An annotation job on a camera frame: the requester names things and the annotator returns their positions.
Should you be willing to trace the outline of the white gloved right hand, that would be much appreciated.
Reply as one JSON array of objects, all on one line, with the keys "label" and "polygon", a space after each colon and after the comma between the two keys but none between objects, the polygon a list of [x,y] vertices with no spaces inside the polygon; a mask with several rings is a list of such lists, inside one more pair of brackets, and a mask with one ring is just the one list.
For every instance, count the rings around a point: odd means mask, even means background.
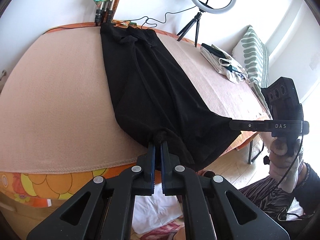
[{"label": "white gloved right hand", "polygon": [[295,143],[294,153],[289,156],[285,138],[273,138],[269,148],[270,171],[269,175],[279,184],[277,187],[287,193],[296,188],[299,176],[303,170],[302,137]]}]

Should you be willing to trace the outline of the right forearm dark sleeve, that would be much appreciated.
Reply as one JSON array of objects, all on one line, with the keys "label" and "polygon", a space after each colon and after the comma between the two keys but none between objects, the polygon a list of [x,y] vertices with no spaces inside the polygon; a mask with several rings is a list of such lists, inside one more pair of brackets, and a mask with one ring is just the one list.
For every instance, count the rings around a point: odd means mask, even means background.
[{"label": "right forearm dark sleeve", "polygon": [[293,195],[303,208],[304,213],[310,215],[319,206],[319,176],[308,163],[305,163],[305,166],[305,177],[297,184]]}]

